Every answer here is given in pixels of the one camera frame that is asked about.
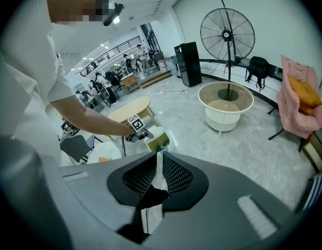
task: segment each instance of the standing fan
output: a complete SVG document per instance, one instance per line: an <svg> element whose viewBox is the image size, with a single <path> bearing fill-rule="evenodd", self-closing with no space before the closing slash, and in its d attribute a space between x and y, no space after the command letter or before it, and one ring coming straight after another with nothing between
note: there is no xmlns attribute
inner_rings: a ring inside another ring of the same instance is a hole
<svg viewBox="0 0 322 250"><path fill-rule="evenodd" d="M230 8L219 8L208 13L202 21L200 36L203 46L213 57L232 63L246 58L255 42L254 30L249 20Z"/></svg>

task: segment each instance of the gray floor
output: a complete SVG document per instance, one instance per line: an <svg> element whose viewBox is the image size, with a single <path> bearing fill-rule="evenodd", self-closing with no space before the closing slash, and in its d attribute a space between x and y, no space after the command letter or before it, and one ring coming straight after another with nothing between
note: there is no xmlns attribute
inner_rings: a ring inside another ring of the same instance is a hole
<svg viewBox="0 0 322 250"><path fill-rule="evenodd" d="M278 111L268 115L271 106L257 97L253 107L241 116L238 126L218 137L218 132L205 122L204 107L197 97L200 88L210 82L207 79L185 92L158 93L158 90L188 89L181 79L170 77L131 94L123 90L119 102L110 111L141 96L149 96L155 118L173 138L178 153L236 169L294 209L307 180L314 175L310 162L298 152L299 138L284 132L268 141L268 137L281 129L281 121ZM144 121L147 126L151 125L149 118ZM126 143L127 155L146 150L143 141Z"/></svg>

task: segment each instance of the white ceiling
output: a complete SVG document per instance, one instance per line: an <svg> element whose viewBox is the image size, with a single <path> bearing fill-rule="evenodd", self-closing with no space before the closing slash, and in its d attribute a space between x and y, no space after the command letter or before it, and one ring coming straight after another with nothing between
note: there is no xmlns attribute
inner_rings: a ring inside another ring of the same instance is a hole
<svg viewBox="0 0 322 250"><path fill-rule="evenodd" d="M61 54L66 71L70 71L83 57L100 44L115 38L130 29L156 21L167 8L177 0L115 0L125 6L120 22L104 27L101 23L87 23L86 28L54 25L52 33L57 51Z"/></svg>

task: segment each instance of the railing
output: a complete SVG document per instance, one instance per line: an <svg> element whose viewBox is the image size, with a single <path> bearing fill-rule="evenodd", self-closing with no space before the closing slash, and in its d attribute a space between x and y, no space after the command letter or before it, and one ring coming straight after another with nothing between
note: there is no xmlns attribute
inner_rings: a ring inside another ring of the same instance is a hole
<svg viewBox="0 0 322 250"><path fill-rule="evenodd" d="M98 58L96 58L93 62L91 62L88 66L86 66L81 72L78 72L76 74L81 74L81 76L86 77L88 74L90 74L93 70L95 70L97 67L104 64L107 60L110 60L112 57L116 56L120 52L123 52L132 46L136 46L137 44L141 43L140 36L134 37L120 45L117 45L113 49L108 50L106 53L102 54Z"/></svg>

